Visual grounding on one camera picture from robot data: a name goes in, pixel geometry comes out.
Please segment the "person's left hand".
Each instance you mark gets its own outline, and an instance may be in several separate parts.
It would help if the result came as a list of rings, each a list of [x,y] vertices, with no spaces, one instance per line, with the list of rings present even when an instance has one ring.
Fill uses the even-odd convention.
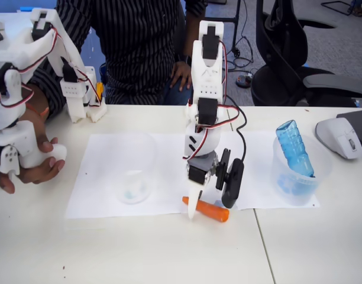
[[[192,86],[191,67],[186,62],[176,62],[172,69],[170,87],[179,82],[179,91],[189,90]]]

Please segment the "person's right hand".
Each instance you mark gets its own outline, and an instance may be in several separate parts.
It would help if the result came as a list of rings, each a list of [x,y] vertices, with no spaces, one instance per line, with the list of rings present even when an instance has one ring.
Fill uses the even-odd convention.
[[[41,118],[32,110],[26,110],[20,118],[21,121],[31,121],[34,126],[38,149],[44,153],[53,151],[53,146],[58,143],[57,137],[49,140],[46,134],[45,118]],[[29,169],[20,168],[19,180],[22,183],[39,184],[47,182],[57,176],[65,165],[64,160],[49,157],[41,165]],[[15,186],[7,174],[0,173],[0,188],[9,194],[15,193]]]

